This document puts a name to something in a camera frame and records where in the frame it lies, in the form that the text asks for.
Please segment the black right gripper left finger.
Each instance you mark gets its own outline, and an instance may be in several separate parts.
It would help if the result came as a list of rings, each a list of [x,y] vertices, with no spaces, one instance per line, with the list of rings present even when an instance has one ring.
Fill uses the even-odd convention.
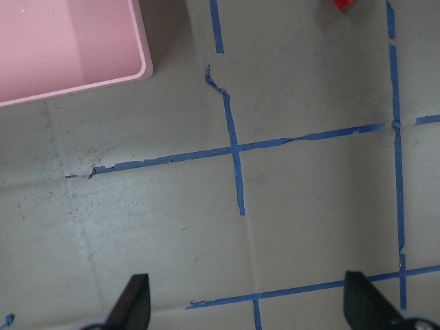
[[[151,296],[148,274],[130,277],[118,301],[104,322],[105,329],[148,329]]]

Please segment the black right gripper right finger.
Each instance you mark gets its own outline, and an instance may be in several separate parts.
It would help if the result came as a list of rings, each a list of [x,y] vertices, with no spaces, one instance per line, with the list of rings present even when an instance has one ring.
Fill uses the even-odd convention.
[[[405,319],[361,272],[345,273],[344,317],[351,329],[411,329]]]

